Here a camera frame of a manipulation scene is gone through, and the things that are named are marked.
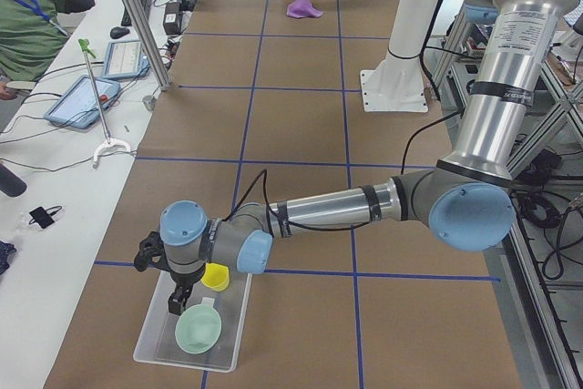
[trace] yellow cup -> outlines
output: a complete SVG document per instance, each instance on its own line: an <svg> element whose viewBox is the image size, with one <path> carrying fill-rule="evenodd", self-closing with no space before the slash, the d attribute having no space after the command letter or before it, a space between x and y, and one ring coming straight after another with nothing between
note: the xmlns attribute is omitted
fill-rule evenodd
<svg viewBox="0 0 583 389"><path fill-rule="evenodd" d="M222 292L229 286L229 268L217 263L207 263L202 283L215 292Z"/></svg>

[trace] machinery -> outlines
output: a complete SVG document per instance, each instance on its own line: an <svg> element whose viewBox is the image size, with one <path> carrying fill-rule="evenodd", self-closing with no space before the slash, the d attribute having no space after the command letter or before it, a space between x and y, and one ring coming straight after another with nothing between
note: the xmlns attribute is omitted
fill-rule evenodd
<svg viewBox="0 0 583 389"><path fill-rule="evenodd" d="M532 105L557 22L578 4L579 0L466 0L467 16L482 23L496 17L496 24L458 140L435 169L309 198L244 204L225 220L208 218L196 202L181 200L162 212L159 231L140 243L136 268L170 272L177 285L169 311L181 314L206 263L262 273L275 237L349 230L392 219L420 220L438 239L463 251L482 251L499 243L514 220L506 194L511 182L506 163Z"/></svg>

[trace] white desk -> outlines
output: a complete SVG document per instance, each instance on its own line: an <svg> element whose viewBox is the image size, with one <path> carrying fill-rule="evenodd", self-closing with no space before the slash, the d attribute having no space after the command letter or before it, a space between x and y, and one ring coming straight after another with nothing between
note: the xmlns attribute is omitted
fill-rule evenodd
<svg viewBox="0 0 583 389"><path fill-rule="evenodd" d="M103 60L109 30L119 25L122 12L121 0L97 0L49 70L84 62L79 38L88 38L97 60ZM152 7L149 17L159 46L167 39L163 14L164 8ZM133 29L124 39L132 38L137 38ZM98 76L100 67L94 72ZM85 68L79 67L48 76L34 92L63 93L85 73ZM118 105L106 112L113 138L126 140L132 149L138 147L151 115L141 99L154 93L159 90L151 73L123 93ZM24 114L42 117L54 103L35 103L45 98L51 97L31 97L15 118ZM16 143L1 143L51 128L44 120L19 119L10 133L0 136L0 157L54 169L92 157L104 141L97 123L83 132L65 128ZM10 269L0 276L0 387L35 389L44 385L133 161L130 155L120 154L102 158L97 169L92 169L90 160L55 173L6 163L28 188L14 199L0 193L0 240L17 248ZM56 205L62 205L65 214L54 225L39 232L18 230L22 213Z"/></svg>

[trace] purple cloth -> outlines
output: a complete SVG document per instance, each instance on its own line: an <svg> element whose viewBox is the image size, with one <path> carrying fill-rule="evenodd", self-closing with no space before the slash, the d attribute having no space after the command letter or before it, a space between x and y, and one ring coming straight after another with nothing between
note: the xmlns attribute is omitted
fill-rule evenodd
<svg viewBox="0 0 583 389"><path fill-rule="evenodd" d="M288 5L287 16L291 18L318 18L321 17L322 14L324 14L324 12L314 8L310 0L294 0Z"/></svg>

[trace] blue joint cap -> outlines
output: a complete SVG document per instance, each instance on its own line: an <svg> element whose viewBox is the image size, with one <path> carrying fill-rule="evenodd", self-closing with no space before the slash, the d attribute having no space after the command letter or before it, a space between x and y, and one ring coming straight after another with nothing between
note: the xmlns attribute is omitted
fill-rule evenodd
<svg viewBox="0 0 583 389"><path fill-rule="evenodd" d="M492 25L498 17L498 10L494 7L475 6L464 4L465 20L477 25Z"/></svg>
<svg viewBox="0 0 583 389"><path fill-rule="evenodd" d="M448 245L462 251L483 251L510 231L515 213L505 191L484 182L449 190L429 213L429 228Z"/></svg>
<svg viewBox="0 0 583 389"><path fill-rule="evenodd" d="M196 202L179 200L170 204L160 217L160 237L170 246L184 246L200 237L207 226L207 215Z"/></svg>
<svg viewBox="0 0 583 389"><path fill-rule="evenodd" d="M243 242L237 257L237 271L263 273L270 258L273 237L267 232L255 230Z"/></svg>

